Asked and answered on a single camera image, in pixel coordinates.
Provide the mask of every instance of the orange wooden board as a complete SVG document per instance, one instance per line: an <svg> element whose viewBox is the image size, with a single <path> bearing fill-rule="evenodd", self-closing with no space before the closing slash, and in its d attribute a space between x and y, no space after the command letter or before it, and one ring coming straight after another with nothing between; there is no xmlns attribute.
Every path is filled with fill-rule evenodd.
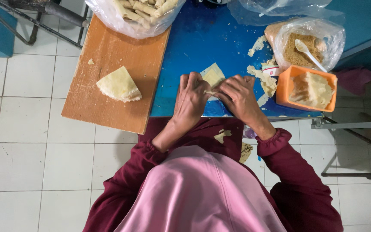
<svg viewBox="0 0 371 232"><path fill-rule="evenodd" d="M107 28L94 15L61 115L144 134L169 33L170 28L138 40ZM140 90L141 100L116 101L97 87L97 81L121 66L127 68Z"/></svg>

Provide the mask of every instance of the woman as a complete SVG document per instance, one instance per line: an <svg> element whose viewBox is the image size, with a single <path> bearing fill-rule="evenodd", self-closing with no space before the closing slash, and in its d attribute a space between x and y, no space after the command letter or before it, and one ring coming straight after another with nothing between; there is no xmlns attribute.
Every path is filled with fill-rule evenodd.
<svg viewBox="0 0 371 232"><path fill-rule="evenodd" d="M104 182L84 231L343 231L330 189L274 128L253 93L254 78L236 75L215 90L238 119L201 119L211 96L199 73L182 75L174 115L150 119L131 159ZM280 177L267 192L239 163L244 124L258 155ZM231 130L224 143L214 139Z"/></svg>

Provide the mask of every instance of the wrist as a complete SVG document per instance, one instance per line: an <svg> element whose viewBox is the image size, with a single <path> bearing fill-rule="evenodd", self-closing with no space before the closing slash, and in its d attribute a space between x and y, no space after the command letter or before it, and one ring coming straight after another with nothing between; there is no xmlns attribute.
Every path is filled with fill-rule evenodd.
<svg viewBox="0 0 371 232"><path fill-rule="evenodd" d="M247 125L261 140L265 141L273 137L277 131L267 117L263 113L261 114L262 115L255 117L251 122L247 123Z"/></svg>
<svg viewBox="0 0 371 232"><path fill-rule="evenodd" d="M160 152L165 152L184 134L179 132L170 120L164 129L151 141L152 145Z"/></svg>

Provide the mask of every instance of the blue table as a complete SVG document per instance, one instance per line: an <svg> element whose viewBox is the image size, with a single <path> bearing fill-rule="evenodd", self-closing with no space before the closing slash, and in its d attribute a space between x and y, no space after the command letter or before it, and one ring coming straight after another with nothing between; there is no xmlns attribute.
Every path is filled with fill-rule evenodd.
<svg viewBox="0 0 371 232"><path fill-rule="evenodd" d="M209 9L202 3L193 5L187 0L173 23L162 70L155 93L151 117L172 116L176 101L180 75L191 71L201 72L214 62L226 77L248 75L247 66L260 69L260 62L272 57L271 48L256 51L253 57L247 55L258 37L264 34L265 26L237 24L225 5ZM260 81L254 85L255 97L259 99L264 91ZM280 106L275 97L270 98L263 113L267 117L322 117L321 112L303 111ZM203 116L232 116L221 101L207 103Z"/></svg>

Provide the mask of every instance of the maroon sleeve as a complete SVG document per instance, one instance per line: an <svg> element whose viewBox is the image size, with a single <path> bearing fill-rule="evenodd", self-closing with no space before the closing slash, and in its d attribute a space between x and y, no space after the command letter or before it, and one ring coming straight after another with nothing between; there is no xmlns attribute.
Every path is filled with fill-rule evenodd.
<svg viewBox="0 0 371 232"><path fill-rule="evenodd" d="M104 193L91 207L83 232L113 232L134 204L148 172L167 158L151 141L139 142L130 159L104 181Z"/></svg>
<svg viewBox="0 0 371 232"><path fill-rule="evenodd" d="M343 231L340 215L331 206L329 187L291 147L290 138L281 128L266 141L256 137L257 154L280 177L281 182L270 191L277 207L297 232Z"/></svg>

